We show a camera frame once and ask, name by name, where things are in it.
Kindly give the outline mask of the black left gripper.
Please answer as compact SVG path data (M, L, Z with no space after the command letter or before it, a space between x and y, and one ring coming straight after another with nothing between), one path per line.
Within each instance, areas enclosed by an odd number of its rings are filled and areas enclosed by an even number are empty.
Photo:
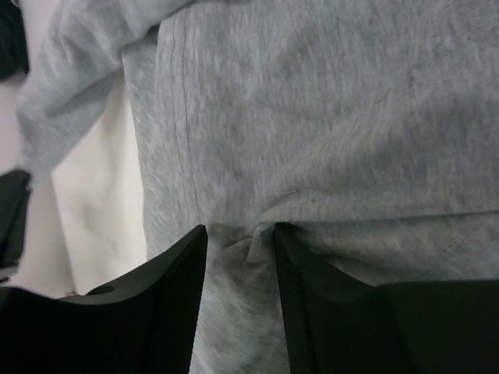
M1 0L0 27L0 77L5 81L30 70L23 15L13 1Z

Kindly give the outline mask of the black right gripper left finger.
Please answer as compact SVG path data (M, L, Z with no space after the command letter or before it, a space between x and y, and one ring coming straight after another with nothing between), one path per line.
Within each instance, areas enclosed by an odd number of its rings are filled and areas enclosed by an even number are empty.
M187 373L203 289L207 232L85 295L1 290L4 373Z

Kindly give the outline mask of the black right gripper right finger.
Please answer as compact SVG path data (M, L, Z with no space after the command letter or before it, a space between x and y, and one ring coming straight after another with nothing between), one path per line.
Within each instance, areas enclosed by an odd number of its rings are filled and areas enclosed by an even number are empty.
M290 224L274 229L293 373L495 373L498 282L370 286L312 252Z

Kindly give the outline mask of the grey tank top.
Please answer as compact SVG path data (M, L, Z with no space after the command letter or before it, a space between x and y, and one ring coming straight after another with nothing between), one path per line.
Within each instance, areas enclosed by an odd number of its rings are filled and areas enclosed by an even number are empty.
M497 2L63 1L21 166L54 169L120 72L149 255L208 230L191 372L289 371L278 222L369 284L497 277Z

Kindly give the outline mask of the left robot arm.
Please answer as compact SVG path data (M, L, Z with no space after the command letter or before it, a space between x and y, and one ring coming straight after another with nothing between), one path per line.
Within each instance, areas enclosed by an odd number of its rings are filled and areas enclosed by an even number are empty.
M14 1L1 2L1 81L29 72L23 15ZM23 255L30 175L20 169L1 174L1 282L17 271Z

